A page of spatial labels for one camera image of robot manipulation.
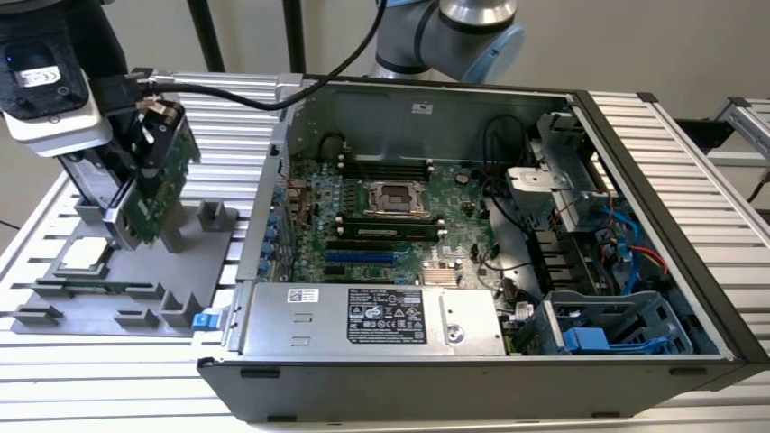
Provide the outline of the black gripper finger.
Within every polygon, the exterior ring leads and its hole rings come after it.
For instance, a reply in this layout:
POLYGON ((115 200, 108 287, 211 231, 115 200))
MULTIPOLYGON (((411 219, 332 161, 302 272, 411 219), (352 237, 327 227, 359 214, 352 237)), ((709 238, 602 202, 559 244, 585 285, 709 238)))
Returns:
POLYGON ((142 113, 140 126, 152 139, 140 146, 140 176, 146 180, 179 178, 187 171, 182 125, 186 110, 178 102, 152 102, 142 113))

